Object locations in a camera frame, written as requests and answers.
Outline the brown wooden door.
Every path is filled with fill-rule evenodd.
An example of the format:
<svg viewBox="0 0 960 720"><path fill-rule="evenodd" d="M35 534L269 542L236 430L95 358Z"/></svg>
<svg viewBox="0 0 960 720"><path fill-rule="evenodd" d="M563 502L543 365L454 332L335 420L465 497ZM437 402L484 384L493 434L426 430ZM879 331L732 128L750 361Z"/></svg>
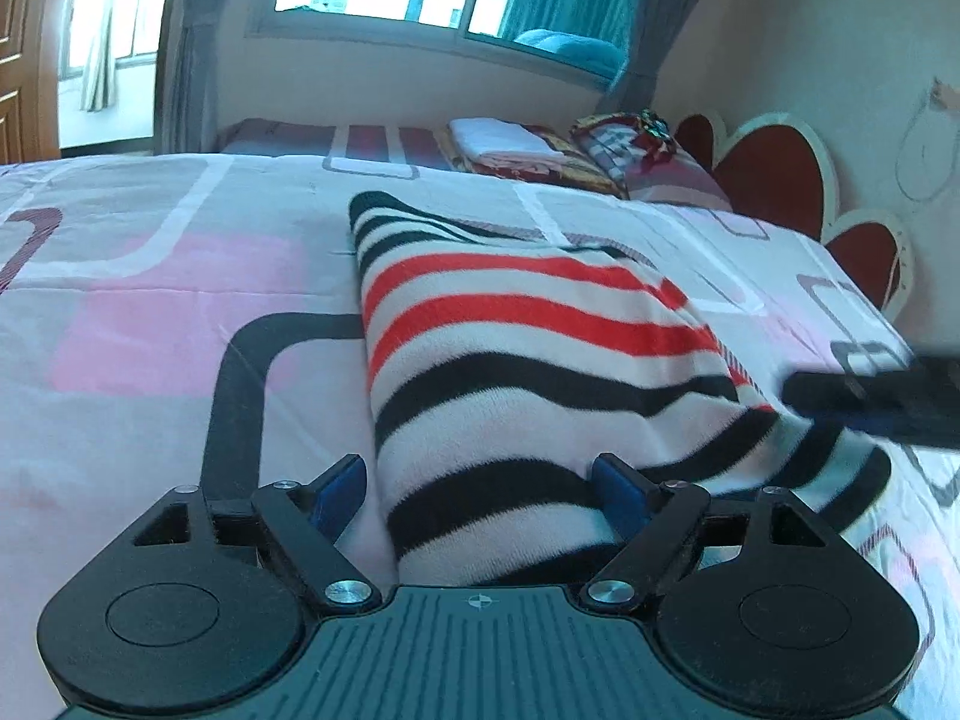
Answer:
<svg viewBox="0 0 960 720"><path fill-rule="evenodd" d="M64 8L65 0L2 0L2 164L60 156Z"/></svg>

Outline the red yellow folded blanket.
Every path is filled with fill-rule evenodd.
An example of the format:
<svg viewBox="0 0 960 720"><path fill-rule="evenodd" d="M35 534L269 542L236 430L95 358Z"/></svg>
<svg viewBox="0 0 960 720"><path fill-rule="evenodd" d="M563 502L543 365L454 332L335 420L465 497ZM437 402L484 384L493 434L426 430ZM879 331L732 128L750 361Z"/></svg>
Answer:
<svg viewBox="0 0 960 720"><path fill-rule="evenodd" d="M455 171L482 174L482 176L500 177L510 181L530 182L531 184L555 185L555 187L576 188L586 192L603 193L615 199L624 199L625 192L607 172L605 172L589 154L570 142L568 138L544 125L528 125L527 130L535 137L562 153L559 160L548 158L483 158L471 160L454 140L449 127L436 130L434 136Z"/></svg>

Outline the white sheer balcony curtain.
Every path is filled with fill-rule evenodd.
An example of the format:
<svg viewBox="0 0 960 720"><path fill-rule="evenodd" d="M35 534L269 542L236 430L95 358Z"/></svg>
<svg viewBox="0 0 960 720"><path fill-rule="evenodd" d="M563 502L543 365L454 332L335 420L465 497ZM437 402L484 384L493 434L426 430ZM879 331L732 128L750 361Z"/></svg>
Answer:
<svg viewBox="0 0 960 720"><path fill-rule="evenodd" d="M116 57L112 54L112 18L116 0L96 0L93 34L82 73L82 111L101 112L116 104Z"/></svg>

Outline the red black white striped sweater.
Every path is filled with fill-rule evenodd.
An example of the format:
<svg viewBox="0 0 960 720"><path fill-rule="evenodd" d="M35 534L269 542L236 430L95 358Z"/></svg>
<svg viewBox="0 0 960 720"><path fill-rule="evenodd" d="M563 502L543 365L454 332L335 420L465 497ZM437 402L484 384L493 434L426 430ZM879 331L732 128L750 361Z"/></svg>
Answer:
<svg viewBox="0 0 960 720"><path fill-rule="evenodd" d="M773 408L654 266L384 192L348 218L402 582L584 582L620 544L589 484L604 454L722 499L791 489L835 530L889 484L872 440Z"/></svg>

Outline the grey curtain left of window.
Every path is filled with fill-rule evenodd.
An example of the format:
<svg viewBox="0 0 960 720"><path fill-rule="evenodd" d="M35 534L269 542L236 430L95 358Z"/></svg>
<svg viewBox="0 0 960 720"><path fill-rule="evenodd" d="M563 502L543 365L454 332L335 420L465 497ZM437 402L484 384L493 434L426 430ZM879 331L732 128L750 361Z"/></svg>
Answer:
<svg viewBox="0 0 960 720"><path fill-rule="evenodd" d="M156 54L156 154L203 153L217 136L217 32L226 0L164 0Z"/></svg>

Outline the grey curtain of window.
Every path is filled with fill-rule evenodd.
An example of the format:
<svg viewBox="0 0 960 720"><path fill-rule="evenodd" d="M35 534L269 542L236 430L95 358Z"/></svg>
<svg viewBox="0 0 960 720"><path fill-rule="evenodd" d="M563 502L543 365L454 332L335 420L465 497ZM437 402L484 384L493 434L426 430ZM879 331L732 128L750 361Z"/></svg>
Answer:
<svg viewBox="0 0 960 720"><path fill-rule="evenodd" d="M659 71L699 1L636 2L625 63L602 96L597 112L638 112L651 106Z"/></svg>
<svg viewBox="0 0 960 720"><path fill-rule="evenodd" d="M164 0L156 54L156 154L203 153L217 136L217 32L226 0Z"/></svg>

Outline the folded white towel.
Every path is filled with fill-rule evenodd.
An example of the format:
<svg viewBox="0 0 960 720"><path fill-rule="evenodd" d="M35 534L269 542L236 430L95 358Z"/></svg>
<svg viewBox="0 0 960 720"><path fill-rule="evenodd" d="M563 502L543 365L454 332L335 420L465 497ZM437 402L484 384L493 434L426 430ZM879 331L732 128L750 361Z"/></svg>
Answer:
<svg viewBox="0 0 960 720"><path fill-rule="evenodd" d="M561 161L563 153L553 149L544 138L519 124L470 117L449 122L452 141L460 153L471 161L485 158L517 158L518 160Z"/></svg>

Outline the pink white patterned bedspread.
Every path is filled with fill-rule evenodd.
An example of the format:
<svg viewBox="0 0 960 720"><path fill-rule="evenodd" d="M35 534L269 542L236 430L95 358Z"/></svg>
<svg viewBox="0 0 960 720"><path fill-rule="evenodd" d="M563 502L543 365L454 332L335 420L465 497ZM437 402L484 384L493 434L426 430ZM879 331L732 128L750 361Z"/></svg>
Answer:
<svg viewBox="0 0 960 720"><path fill-rule="evenodd" d="M348 208L384 192L669 278L773 408L872 440L889 484L822 544L709 546L644 608L589 580L410 585L377 489ZM903 371L957 411L822 244L729 211L343 158L86 158L2 174L2 712L8 718L952 718L958 450L807 416L796 371ZM359 455L337 548L375 608L137 546L217 465L308 484Z"/></svg>

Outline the grey curtain right of window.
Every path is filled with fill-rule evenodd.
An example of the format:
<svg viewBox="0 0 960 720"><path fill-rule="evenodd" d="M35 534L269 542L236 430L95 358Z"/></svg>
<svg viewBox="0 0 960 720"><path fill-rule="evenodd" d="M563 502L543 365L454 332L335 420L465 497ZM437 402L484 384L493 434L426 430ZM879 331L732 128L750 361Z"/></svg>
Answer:
<svg viewBox="0 0 960 720"><path fill-rule="evenodd" d="M602 96L597 112L638 112L651 106L659 71L699 1L636 2L625 63Z"/></svg>

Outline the patterned red white pillow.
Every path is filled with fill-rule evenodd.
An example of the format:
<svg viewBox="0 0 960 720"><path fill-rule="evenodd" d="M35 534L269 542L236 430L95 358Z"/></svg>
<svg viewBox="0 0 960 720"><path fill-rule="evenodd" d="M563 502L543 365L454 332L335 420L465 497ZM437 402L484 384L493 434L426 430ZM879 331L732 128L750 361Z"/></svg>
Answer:
<svg viewBox="0 0 960 720"><path fill-rule="evenodd" d="M724 190L685 151L656 112L615 112L579 119L574 143L596 161L625 200L731 211Z"/></svg>

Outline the red heart-shaped headboard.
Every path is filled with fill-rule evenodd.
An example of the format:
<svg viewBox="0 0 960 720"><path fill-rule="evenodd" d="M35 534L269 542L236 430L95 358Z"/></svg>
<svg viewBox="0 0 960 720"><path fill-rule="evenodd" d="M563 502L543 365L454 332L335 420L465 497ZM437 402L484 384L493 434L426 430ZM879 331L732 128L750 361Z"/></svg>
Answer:
<svg viewBox="0 0 960 720"><path fill-rule="evenodd" d="M815 130L788 112L729 130L714 112L685 117L674 137L726 192L736 213L820 242L890 322L907 307L914 254L887 210L844 211L835 161Z"/></svg>

